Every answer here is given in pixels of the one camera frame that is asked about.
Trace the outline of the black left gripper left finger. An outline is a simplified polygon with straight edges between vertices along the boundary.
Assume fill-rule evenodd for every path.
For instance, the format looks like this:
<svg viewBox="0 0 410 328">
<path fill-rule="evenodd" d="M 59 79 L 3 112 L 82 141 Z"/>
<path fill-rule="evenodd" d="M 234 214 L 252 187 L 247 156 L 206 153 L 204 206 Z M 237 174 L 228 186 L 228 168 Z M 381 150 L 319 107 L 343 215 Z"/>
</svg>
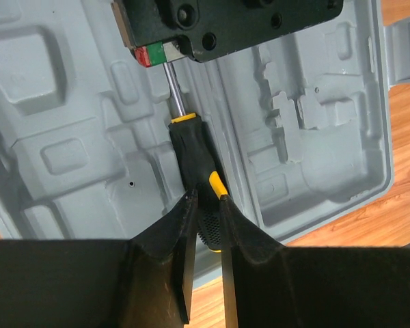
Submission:
<svg viewBox="0 0 410 328">
<path fill-rule="evenodd" d="M 0 327 L 183 327 L 198 196 L 129 240 L 0 240 Z"/>
</svg>

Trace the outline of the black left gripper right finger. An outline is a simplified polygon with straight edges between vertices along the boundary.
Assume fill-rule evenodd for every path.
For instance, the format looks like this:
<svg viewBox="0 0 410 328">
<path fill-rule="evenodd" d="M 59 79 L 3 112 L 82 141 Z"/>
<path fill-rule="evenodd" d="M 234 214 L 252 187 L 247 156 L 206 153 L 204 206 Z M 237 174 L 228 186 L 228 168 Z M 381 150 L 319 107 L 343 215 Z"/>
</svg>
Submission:
<svg viewBox="0 0 410 328">
<path fill-rule="evenodd" d="M 287 247 L 220 200 L 228 327 L 410 327 L 410 248 Z"/>
</svg>

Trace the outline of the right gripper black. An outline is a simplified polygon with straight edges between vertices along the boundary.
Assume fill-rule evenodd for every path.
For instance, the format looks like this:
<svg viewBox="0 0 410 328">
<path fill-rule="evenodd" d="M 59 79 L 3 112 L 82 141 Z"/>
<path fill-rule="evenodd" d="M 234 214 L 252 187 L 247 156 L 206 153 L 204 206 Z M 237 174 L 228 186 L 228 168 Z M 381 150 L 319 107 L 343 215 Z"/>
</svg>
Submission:
<svg viewBox="0 0 410 328">
<path fill-rule="evenodd" d="M 337 17 L 343 1 L 112 1 L 123 43 L 149 68 L 204 63 Z"/>
</svg>

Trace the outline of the flathead screwdriver black yellow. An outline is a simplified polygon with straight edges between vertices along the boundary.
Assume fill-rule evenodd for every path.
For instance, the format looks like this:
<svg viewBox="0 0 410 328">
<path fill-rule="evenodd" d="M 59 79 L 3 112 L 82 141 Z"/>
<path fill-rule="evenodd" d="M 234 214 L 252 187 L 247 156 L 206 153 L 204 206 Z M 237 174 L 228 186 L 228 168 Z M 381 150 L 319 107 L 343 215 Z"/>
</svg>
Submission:
<svg viewBox="0 0 410 328">
<path fill-rule="evenodd" d="M 164 63 L 163 69 L 174 104 L 169 136 L 182 182 L 186 189 L 197 191 L 200 215 L 198 234 L 201 241 L 209 250 L 219 253 L 219 200 L 228 191 L 218 172 L 218 158 L 213 154 L 206 124 L 198 114 L 187 111 L 173 63 Z"/>
</svg>

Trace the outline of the grey plastic tool case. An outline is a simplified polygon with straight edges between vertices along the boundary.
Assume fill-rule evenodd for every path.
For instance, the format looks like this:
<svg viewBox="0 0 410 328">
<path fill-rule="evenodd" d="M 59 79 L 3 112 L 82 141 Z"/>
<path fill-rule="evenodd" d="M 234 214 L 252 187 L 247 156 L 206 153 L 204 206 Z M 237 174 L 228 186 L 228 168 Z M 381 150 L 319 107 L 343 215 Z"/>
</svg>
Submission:
<svg viewBox="0 0 410 328">
<path fill-rule="evenodd" d="M 162 65 L 125 47 L 112 1 L 0 1 L 0 235 L 127 240 L 185 192 Z M 394 180 L 389 90 L 410 16 L 343 1 L 332 20 L 223 57 L 171 61 L 244 215 L 282 243 Z"/>
</svg>

